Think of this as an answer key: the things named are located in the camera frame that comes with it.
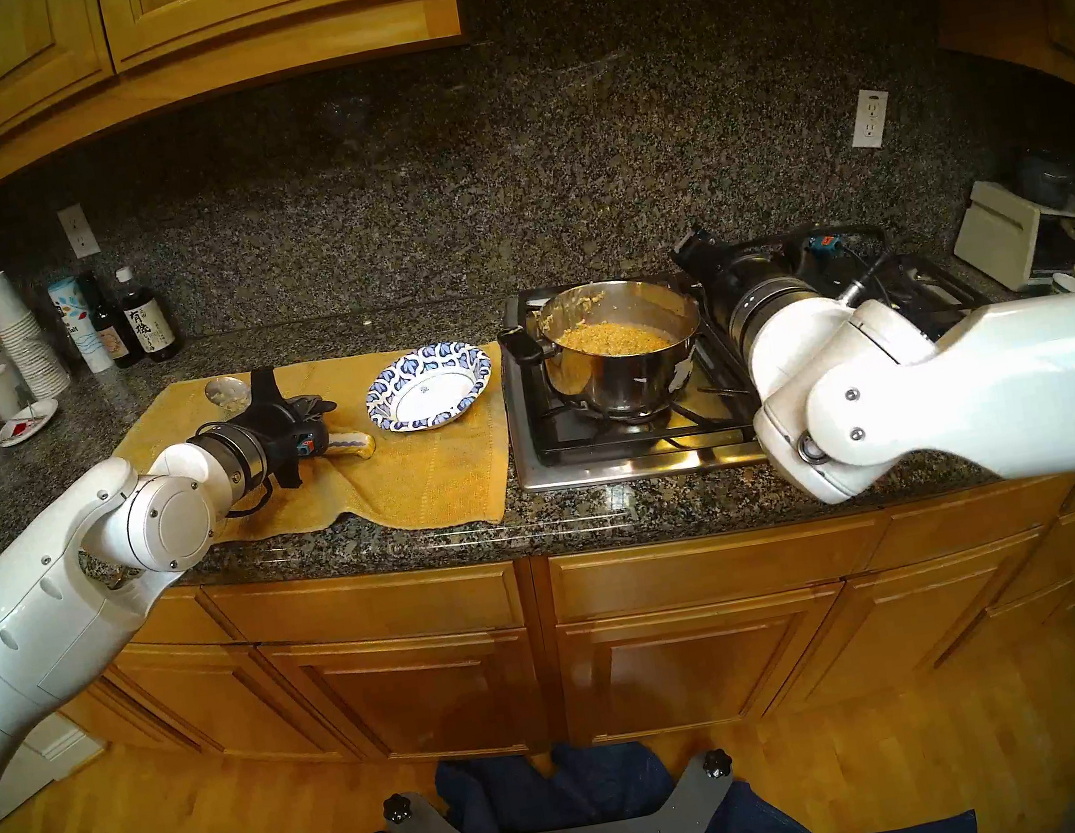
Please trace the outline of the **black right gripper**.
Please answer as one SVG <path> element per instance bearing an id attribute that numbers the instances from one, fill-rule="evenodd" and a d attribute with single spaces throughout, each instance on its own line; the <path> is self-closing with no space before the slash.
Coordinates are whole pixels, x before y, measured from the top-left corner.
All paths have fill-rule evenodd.
<path id="1" fill-rule="evenodd" d="M 701 286 L 707 303 L 743 298 L 755 285 L 784 277 L 772 256 L 702 228 L 687 231 L 670 252 L 673 263 Z"/>

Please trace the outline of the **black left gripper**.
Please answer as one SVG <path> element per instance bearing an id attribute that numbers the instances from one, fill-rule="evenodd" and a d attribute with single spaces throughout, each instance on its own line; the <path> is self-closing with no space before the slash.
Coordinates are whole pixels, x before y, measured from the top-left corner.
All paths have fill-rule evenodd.
<path id="1" fill-rule="evenodd" d="M 250 372 L 250 406 L 239 414 L 266 455 L 266 471 L 283 490 L 300 489 L 302 461 L 322 457 L 329 449 L 324 416 L 336 402 L 319 394 L 285 398 L 271 367 Z"/>

